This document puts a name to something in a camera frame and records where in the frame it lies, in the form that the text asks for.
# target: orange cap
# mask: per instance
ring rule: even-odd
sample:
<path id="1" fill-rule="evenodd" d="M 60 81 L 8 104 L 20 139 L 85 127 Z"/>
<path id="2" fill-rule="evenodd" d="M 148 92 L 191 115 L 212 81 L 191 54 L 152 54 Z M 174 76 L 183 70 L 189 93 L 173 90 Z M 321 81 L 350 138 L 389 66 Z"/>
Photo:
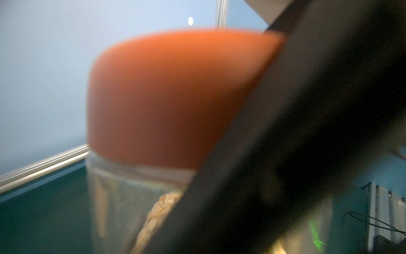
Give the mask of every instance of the orange cap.
<path id="1" fill-rule="evenodd" d="M 107 49 L 90 74 L 91 149 L 129 165 L 198 168 L 283 39 L 273 32 L 198 30 Z"/>

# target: wire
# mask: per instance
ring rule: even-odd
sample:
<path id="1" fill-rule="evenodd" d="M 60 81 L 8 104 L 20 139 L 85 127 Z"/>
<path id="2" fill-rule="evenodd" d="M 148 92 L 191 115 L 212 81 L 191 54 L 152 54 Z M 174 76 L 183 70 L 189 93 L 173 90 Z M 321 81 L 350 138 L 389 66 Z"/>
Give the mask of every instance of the wire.
<path id="1" fill-rule="evenodd" d="M 366 224 L 368 224 L 368 225 L 371 225 L 371 226 L 374 226 L 374 227 L 378 227 L 378 228 L 383 228 L 383 229 L 386 229 L 386 230 L 389 230 L 389 231 L 399 232 L 399 233 L 401 233 L 401 234 L 403 234 L 403 235 L 406 236 L 406 232 L 405 232 L 405 231 L 400 231 L 399 229 L 396 229 L 396 228 L 392 227 L 391 225 L 389 225 L 389 224 L 387 224 L 387 223 L 385 223 L 385 222 L 383 222 L 383 221 L 378 220 L 377 218 L 374 218 L 374 217 L 371 217 L 371 216 L 368 216 L 368 215 L 365 215 L 365 214 L 362 214 L 362 213 L 356 213 L 356 212 L 350 211 L 350 212 L 347 212 L 346 214 L 344 214 L 343 219 L 344 219 L 344 217 L 345 217 L 347 214 L 349 214 L 351 217 L 353 217 L 353 218 L 355 218 L 355 219 L 357 219 L 357 220 L 359 220 L 359 221 L 362 221 L 363 223 L 366 223 Z M 383 223 L 383 224 L 385 224 L 385 225 L 387 225 L 387 226 L 389 226 L 389 227 L 391 227 L 391 228 L 385 228 L 385 227 L 381 227 L 381 226 L 378 226 L 378 225 L 369 223 L 369 222 L 367 222 L 367 221 L 364 221 L 364 220 L 361 220 L 360 218 L 355 217 L 353 214 L 362 215 L 362 216 L 365 216 L 365 218 L 369 217 L 369 218 L 374 219 L 374 220 L 376 220 L 376 221 L 379 221 L 380 223 Z"/>

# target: green floor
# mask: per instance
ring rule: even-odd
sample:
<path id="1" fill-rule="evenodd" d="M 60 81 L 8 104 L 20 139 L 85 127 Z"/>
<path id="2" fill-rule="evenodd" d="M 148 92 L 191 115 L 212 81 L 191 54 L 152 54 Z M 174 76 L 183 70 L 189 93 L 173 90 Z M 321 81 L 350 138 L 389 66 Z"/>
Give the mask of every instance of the green floor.
<path id="1" fill-rule="evenodd" d="M 0 203 L 0 253 L 91 254 L 85 168 Z"/>
<path id="2" fill-rule="evenodd" d="M 326 254 L 360 251 L 365 224 L 343 216 L 366 212 L 365 193 L 351 187 L 333 204 Z M 0 203 L 0 254 L 34 253 L 92 253 L 84 167 Z"/>

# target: light blue wall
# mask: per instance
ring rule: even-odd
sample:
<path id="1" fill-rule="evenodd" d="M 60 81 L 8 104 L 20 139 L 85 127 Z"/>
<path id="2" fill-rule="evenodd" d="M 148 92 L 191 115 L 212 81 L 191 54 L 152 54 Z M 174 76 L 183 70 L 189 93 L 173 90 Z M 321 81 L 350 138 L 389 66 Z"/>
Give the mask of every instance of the light blue wall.
<path id="1" fill-rule="evenodd" d="M 406 154 L 406 148 L 401 149 L 401 152 Z M 380 156 L 369 171 L 354 179 L 354 184 L 357 186 L 363 186 L 369 182 L 406 197 L 406 161 L 390 153 Z"/>
<path id="2" fill-rule="evenodd" d="M 244 0 L 228 0 L 226 27 L 264 31 L 268 25 Z"/>
<path id="3" fill-rule="evenodd" d="M 107 46 L 212 27 L 216 0 L 2 0 L 0 174 L 86 142 L 89 68 Z"/>

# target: clear plastic container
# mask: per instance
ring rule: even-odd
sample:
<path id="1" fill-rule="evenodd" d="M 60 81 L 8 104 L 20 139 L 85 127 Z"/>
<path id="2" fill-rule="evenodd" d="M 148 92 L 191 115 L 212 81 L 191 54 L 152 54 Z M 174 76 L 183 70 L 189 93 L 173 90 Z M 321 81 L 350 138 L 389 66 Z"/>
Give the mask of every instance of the clear plastic container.
<path id="1" fill-rule="evenodd" d="M 98 254 L 140 253 L 196 173 L 193 169 L 122 165 L 93 151 L 86 159 L 86 169 L 92 241 Z M 165 204 L 157 204 L 160 214 L 151 212 L 155 217 L 147 225 L 148 214 L 160 199 Z M 146 234 L 141 236 L 143 227 Z"/>

